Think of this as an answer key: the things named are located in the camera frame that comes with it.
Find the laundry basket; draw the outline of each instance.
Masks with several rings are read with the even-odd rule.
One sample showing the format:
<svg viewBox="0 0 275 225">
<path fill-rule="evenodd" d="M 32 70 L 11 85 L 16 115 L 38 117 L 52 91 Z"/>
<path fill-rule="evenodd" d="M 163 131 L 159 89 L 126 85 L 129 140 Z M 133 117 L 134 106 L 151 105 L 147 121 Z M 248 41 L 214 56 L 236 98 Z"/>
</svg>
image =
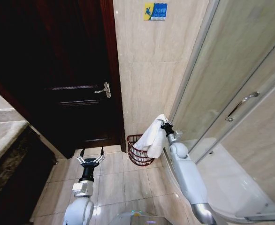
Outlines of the laundry basket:
<svg viewBox="0 0 275 225">
<path fill-rule="evenodd" d="M 139 166 L 146 166 L 154 161 L 154 158 L 147 156 L 147 151 L 142 151 L 133 147 L 133 145 L 141 138 L 142 135 L 129 135 L 128 142 L 128 156 L 130 160 Z"/>
</svg>

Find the dark brown door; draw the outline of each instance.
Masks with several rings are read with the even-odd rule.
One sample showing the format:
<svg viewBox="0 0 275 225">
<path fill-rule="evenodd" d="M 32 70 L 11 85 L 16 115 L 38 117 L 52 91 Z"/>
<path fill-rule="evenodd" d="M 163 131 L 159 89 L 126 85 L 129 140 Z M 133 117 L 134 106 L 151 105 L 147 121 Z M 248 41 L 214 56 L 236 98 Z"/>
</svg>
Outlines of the dark brown door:
<svg viewBox="0 0 275 225">
<path fill-rule="evenodd" d="M 68 158 L 125 150 L 112 0 L 0 1 L 0 94 Z"/>
</svg>

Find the beige floor tile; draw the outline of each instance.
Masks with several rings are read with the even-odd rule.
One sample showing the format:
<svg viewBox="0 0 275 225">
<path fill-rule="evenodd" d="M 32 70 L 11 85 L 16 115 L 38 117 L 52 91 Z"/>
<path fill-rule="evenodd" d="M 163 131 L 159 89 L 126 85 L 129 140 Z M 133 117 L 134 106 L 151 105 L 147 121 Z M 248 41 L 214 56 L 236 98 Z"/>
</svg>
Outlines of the beige floor tile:
<svg viewBox="0 0 275 225">
<path fill-rule="evenodd" d="M 69 204 L 74 180 L 48 183 L 37 216 L 64 212 Z"/>
<path fill-rule="evenodd" d="M 121 152 L 109 153 L 101 163 L 101 175 L 123 172 L 123 158 Z"/>
<path fill-rule="evenodd" d="M 88 157 L 84 157 L 84 158 L 97 158 L 97 157 L 98 157 L 98 155 L 93 155 L 93 156 L 88 156 Z M 101 170 L 102 163 L 100 163 L 99 166 L 95 167 L 95 169 L 94 169 L 94 176 L 100 176 L 100 170 Z M 78 162 L 78 168 L 77 168 L 77 172 L 76 172 L 76 178 L 81 178 L 82 177 L 82 173 L 83 173 L 83 167 Z"/>
<path fill-rule="evenodd" d="M 46 192 L 47 187 L 48 187 L 48 183 L 45 184 L 44 189 L 43 189 L 42 193 L 40 194 L 40 197 L 38 199 L 38 203 L 36 204 L 36 206 L 34 208 L 34 211 L 33 211 L 32 215 L 31 215 L 31 218 L 34 218 L 37 215 L 37 212 L 39 210 L 40 204 L 41 204 L 41 202 L 42 202 L 42 200 L 43 200 L 43 198 L 45 196 L 45 192 Z"/>
<path fill-rule="evenodd" d="M 135 165 L 129 158 L 128 153 L 122 152 L 122 157 L 123 157 L 123 167 L 124 171 L 134 171 L 134 170 L 143 170 L 146 169 L 145 166 L 138 166 Z"/>
<path fill-rule="evenodd" d="M 125 203 L 105 205 L 97 208 L 96 225 L 108 225 L 119 213 L 125 211 Z"/>
<path fill-rule="evenodd" d="M 126 202 L 126 211 L 131 210 L 142 211 L 152 216 L 156 215 L 153 198 L 145 198 Z"/>
<path fill-rule="evenodd" d="M 191 225 L 201 225 L 202 223 L 200 223 L 197 218 L 195 217 L 191 205 L 185 203 L 185 201 L 183 199 L 180 199 L 182 205 L 183 205 L 183 209 L 185 211 L 185 214 L 190 222 Z"/>
<path fill-rule="evenodd" d="M 104 146 L 104 153 L 112 153 L 112 152 L 120 152 L 121 151 L 121 146 L 120 145 L 111 145 L 111 146 Z M 80 152 L 82 149 L 77 149 L 74 152 L 74 156 L 79 156 Z M 85 149 L 84 151 L 84 156 L 89 156 L 89 155 L 100 155 L 101 153 L 101 147 L 96 147 L 96 148 L 89 148 Z"/>
<path fill-rule="evenodd" d="M 100 176 L 98 206 L 125 202 L 124 174 Z"/>
<path fill-rule="evenodd" d="M 146 166 L 147 169 L 155 168 L 155 167 L 162 167 L 160 158 L 156 158 L 150 165 Z"/>
<path fill-rule="evenodd" d="M 97 215 L 97 207 L 94 206 L 94 212 L 92 214 L 92 218 L 90 220 L 89 225 L 95 225 L 96 224 L 96 215 Z"/>
<path fill-rule="evenodd" d="M 93 183 L 93 192 L 92 192 L 92 197 L 91 201 L 94 203 L 94 205 L 97 206 L 98 203 L 98 193 L 99 193 L 99 180 L 100 176 L 94 176 L 94 183 Z M 74 193 L 71 194 L 71 199 L 69 203 L 72 203 L 76 197 L 74 197 Z"/>
<path fill-rule="evenodd" d="M 50 172 L 50 174 L 48 176 L 48 179 L 47 179 L 46 183 L 49 183 L 51 181 L 51 178 L 52 178 L 53 173 L 54 173 L 54 169 L 55 169 L 55 166 L 53 166 L 53 168 L 52 168 L 52 170 L 51 170 L 51 172 Z"/>
<path fill-rule="evenodd" d="M 126 201 L 152 197 L 146 170 L 124 172 L 124 181 Z"/>
<path fill-rule="evenodd" d="M 58 160 L 54 166 L 54 171 L 50 179 L 51 182 L 75 179 L 78 169 L 78 160 L 76 158 Z"/>
<path fill-rule="evenodd" d="M 167 195 L 174 192 L 163 167 L 147 169 L 152 196 Z"/>
<path fill-rule="evenodd" d="M 64 213 L 57 213 L 48 216 L 36 217 L 34 225 L 62 225 Z"/>
<path fill-rule="evenodd" d="M 183 205 L 175 194 L 154 197 L 154 206 L 157 216 L 165 217 L 173 225 L 188 225 Z"/>
</svg>

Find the sign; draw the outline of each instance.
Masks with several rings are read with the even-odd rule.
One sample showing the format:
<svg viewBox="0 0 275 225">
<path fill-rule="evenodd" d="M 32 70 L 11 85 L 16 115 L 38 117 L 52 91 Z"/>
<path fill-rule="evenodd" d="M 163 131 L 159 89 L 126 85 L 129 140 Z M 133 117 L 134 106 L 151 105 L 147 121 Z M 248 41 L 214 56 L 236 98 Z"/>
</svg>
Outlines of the sign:
<svg viewBox="0 0 275 225">
<path fill-rule="evenodd" d="M 165 20 L 167 3 L 145 3 L 144 20 Z"/>
</svg>

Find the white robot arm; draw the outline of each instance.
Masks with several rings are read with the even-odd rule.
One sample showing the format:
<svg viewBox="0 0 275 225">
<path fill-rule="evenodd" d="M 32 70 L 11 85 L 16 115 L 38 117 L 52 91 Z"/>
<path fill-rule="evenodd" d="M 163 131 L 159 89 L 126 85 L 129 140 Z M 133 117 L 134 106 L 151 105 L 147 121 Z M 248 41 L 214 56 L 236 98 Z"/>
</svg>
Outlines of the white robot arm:
<svg viewBox="0 0 275 225">
<path fill-rule="evenodd" d="M 84 149 L 77 157 L 81 166 L 84 168 L 83 175 L 79 179 L 78 183 L 73 185 L 73 192 L 77 199 L 68 206 L 65 215 L 63 225 L 88 225 L 92 218 L 94 211 L 94 203 L 91 201 L 93 193 L 93 172 L 94 168 L 104 160 L 103 147 L 101 155 L 98 158 L 83 159 Z"/>
<path fill-rule="evenodd" d="M 172 126 L 168 122 L 163 123 L 161 128 L 167 133 L 169 152 L 182 194 L 190 202 L 192 211 L 199 222 L 226 225 L 225 220 L 210 207 L 207 200 L 206 186 L 197 166 L 191 160 L 187 147 L 179 142 L 179 138 L 174 137 Z"/>
</svg>

